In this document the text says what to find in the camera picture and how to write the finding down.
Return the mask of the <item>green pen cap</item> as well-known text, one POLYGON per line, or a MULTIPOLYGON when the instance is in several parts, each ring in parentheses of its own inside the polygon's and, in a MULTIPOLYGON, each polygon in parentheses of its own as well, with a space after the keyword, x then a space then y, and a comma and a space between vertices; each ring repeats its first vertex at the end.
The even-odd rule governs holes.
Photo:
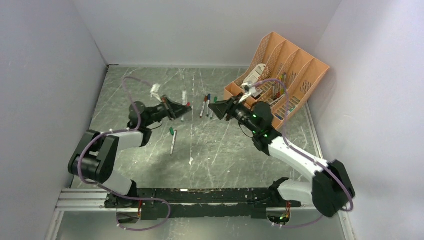
POLYGON ((172 127, 169 128, 170 134, 173 136, 175 134, 175 131, 172 127))

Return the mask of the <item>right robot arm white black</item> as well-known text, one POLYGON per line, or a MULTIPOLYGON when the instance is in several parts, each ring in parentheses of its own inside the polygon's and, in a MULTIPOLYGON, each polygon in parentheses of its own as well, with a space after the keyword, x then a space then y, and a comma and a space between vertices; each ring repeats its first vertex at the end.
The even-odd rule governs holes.
POLYGON ((270 193, 270 202, 282 207, 288 201, 313 205, 325 217, 354 208, 355 190, 346 167, 339 160, 327 161, 292 144, 272 126, 274 115, 268 103, 259 101, 247 108, 242 95, 210 103, 208 108, 220 120, 235 119, 252 132, 256 149, 288 164, 308 182, 285 180, 270 193))

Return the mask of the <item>white pen grey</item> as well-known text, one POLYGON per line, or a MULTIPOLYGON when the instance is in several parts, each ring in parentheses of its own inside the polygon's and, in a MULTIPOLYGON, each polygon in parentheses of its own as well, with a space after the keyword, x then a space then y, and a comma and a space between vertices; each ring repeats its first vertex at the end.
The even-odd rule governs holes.
POLYGON ((183 91, 182 91, 182 104, 183 104, 184 106, 186 106, 186 105, 187 105, 187 103, 188 103, 188 99, 187 99, 187 91, 186 91, 186 90, 183 90, 183 91))

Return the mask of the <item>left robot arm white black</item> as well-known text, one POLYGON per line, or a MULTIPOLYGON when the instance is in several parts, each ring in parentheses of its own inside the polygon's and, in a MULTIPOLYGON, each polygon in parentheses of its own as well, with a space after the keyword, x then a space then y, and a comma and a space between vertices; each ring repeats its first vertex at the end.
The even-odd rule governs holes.
POLYGON ((85 132, 68 163, 68 172, 116 193, 124 207, 132 208, 139 200, 137 184, 114 169, 118 153, 145 147, 153 133, 151 125, 166 118, 177 120, 191 111, 187 104, 174 102, 166 95, 156 106, 135 101, 129 107, 126 129, 85 132))

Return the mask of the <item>white pen brown end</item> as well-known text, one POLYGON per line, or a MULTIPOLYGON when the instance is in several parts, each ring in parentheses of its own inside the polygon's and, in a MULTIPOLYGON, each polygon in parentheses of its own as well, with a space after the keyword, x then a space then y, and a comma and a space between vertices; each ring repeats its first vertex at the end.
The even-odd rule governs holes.
POLYGON ((204 111, 205 111, 205 108, 206 108, 206 105, 207 105, 207 101, 208 101, 208 96, 207 96, 207 95, 205 95, 205 96, 204 96, 204 99, 203 99, 203 103, 202 103, 202 105, 201 105, 200 114, 199 114, 199 118, 200 118, 200 119, 201 119, 201 118, 203 117, 203 115, 204 115, 204 111))

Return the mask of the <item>white pen blue cap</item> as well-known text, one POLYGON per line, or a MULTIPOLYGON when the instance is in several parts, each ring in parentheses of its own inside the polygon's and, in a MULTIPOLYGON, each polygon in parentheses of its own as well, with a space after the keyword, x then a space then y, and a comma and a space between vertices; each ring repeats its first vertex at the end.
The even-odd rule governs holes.
POLYGON ((209 109, 209 104, 211 102, 211 94, 209 93, 207 95, 207 100, 206 100, 206 116, 209 117, 210 116, 210 109, 209 109))

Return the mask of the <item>white pen green end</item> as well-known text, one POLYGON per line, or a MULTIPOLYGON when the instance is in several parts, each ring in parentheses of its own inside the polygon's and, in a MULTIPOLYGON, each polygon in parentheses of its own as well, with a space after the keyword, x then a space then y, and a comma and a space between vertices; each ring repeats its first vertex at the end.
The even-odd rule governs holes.
MULTIPOLYGON (((218 100, 218 97, 215 96, 214 99, 213 99, 213 101, 212 101, 212 103, 211 103, 211 105, 214 106, 215 103, 217 102, 217 100, 218 100)), ((210 116, 209 116, 209 118, 212 120, 214 118, 215 112, 214 112, 214 110, 211 107, 209 107, 209 110, 210 110, 210 116)))

